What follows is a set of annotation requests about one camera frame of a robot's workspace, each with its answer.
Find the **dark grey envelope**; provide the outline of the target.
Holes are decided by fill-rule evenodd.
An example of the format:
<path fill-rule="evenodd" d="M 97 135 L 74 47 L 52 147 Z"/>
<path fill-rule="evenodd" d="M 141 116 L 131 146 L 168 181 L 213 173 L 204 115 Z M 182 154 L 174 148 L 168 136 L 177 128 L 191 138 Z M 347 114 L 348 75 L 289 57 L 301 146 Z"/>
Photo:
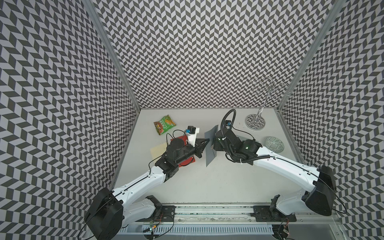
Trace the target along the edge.
<path fill-rule="evenodd" d="M 209 143 L 207 144 L 206 151 L 206 167 L 216 158 L 217 151 L 214 150 L 215 143 L 215 135 L 218 132 L 218 125 L 214 126 L 211 130 L 205 132 L 205 139 L 209 139 Z"/>

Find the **red envelope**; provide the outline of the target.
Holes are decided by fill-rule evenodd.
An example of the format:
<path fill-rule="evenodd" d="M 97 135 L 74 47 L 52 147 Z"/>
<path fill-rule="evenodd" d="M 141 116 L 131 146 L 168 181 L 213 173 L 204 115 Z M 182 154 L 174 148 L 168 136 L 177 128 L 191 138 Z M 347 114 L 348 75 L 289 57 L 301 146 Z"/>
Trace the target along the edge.
<path fill-rule="evenodd" d="M 191 153 L 192 148 L 188 147 L 188 138 L 186 136 L 171 140 L 169 147 L 171 148 L 171 159 L 179 167 L 186 167 L 195 162 L 195 157 Z"/>

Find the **cream yellow envelope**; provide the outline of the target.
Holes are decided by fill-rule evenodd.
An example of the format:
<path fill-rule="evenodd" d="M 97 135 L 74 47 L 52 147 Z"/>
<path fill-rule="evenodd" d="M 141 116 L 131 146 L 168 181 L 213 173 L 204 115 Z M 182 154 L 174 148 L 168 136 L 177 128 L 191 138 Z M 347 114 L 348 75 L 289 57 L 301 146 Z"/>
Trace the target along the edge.
<path fill-rule="evenodd" d="M 150 153 L 152 156 L 152 160 L 155 160 L 158 157 L 160 157 L 162 154 L 164 154 L 167 150 L 167 146 L 168 146 L 167 143 L 162 143 L 156 147 L 151 148 Z"/>

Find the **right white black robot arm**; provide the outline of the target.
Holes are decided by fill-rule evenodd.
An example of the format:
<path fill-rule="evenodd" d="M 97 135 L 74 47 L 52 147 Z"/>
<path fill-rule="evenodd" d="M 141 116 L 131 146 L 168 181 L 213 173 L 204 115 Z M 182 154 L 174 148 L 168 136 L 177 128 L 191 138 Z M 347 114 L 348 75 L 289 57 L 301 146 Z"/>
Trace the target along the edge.
<path fill-rule="evenodd" d="M 332 168 L 300 164 L 274 153 L 255 140 L 242 141 L 232 131 L 218 131 L 214 137 L 214 149 L 225 152 L 226 158 L 233 163 L 265 168 L 300 187 L 300 190 L 291 194 L 276 195 L 270 205 L 272 214 L 288 216 L 310 210 L 322 216 L 330 216 L 335 210 L 337 185 Z"/>

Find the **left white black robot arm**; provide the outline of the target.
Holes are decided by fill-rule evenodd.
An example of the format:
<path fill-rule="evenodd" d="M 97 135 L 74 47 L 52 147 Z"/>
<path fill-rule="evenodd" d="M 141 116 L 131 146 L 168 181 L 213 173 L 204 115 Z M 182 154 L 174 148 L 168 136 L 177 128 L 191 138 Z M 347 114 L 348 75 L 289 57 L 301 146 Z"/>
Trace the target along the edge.
<path fill-rule="evenodd" d="M 166 151 L 142 176 L 121 187 L 101 189 L 93 198 L 85 216 L 85 226 L 97 240 L 111 240 L 124 225 L 149 218 L 160 206 L 154 197 L 135 201 L 149 190 L 165 183 L 179 170 L 179 164 L 192 156 L 202 157 L 209 139 L 196 139 L 194 145 L 181 139 L 171 141 Z"/>

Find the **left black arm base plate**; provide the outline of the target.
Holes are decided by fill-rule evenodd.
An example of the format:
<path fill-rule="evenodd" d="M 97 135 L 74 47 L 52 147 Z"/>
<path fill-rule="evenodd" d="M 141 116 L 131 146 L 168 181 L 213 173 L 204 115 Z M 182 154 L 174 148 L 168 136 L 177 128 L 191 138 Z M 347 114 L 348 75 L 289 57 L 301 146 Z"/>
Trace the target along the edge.
<path fill-rule="evenodd" d="M 176 206 L 174 205 L 164 205 L 154 196 L 147 196 L 147 199 L 150 200 L 155 207 L 154 212 L 148 218 L 155 222 L 172 222 L 173 217 L 176 212 Z"/>

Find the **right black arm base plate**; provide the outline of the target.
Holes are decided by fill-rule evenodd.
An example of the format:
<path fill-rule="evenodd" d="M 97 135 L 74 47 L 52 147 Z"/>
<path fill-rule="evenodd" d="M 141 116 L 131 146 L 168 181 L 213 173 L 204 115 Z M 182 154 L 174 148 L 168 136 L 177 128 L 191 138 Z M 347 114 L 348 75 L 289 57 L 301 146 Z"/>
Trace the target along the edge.
<path fill-rule="evenodd" d="M 277 210 L 277 200 L 280 195 L 276 195 L 269 206 L 253 206 L 252 217 L 256 218 L 257 222 L 296 222 L 295 214 L 285 215 Z"/>

